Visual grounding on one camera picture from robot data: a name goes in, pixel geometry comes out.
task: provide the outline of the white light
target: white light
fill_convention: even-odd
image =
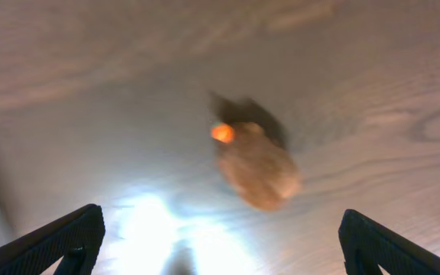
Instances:
[[[196,227],[192,245],[199,275],[263,274],[242,241],[223,225],[200,222]]]
[[[160,198],[142,196],[120,226],[122,241],[111,245],[119,274],[159,274],[177,240],[177,220]]]

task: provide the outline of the blurry object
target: blurry object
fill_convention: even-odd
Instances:
[[[301,175],[289,154],[253,122],[231,125],[233,141],[218,142],[218,166],[238,195],[264,211],[277,210],[301,189]]]
[[[54,274],[91,274],[104,236],[101,207],[86,205],[0,247],[0,274],[40,274],[62,256]]]
[[[339,227],[348,275],[440,274],[440,257],[361,213],[348,209]]]

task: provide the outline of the wood grain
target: wood grain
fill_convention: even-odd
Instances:
[[[215,169],[212,90],[286,127],[284,210]],[[440,1],[0,0],[0,196],[18,234],[103,205],[96,274],[344,273],[347,208],[440,256]]]

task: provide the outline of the small orange object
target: small orange object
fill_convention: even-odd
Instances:
[[[229,143],[234,140],[234,128],[225,123],[216,125],[212,129],[212,138],[223,143]]]

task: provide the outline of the brown object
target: brown object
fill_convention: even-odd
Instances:
[[[277,210],[300,191],[301,176],[289,154],[271,142],[255,123],[232,125],[235,139],[218,145],[218,165],[249,205]]]

